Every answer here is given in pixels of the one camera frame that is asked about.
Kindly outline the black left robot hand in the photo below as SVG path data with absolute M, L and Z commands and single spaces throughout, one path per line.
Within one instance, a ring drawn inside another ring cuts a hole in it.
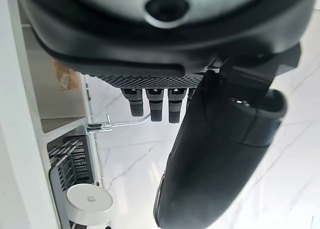
M 41 47 L 120 88 L 131 112 L 187 109 L 157 190 L 162 229 L 206 229 L 240 194 L 287 112 L 270 86 L 297 67 L 315 0 L 19 0 Z

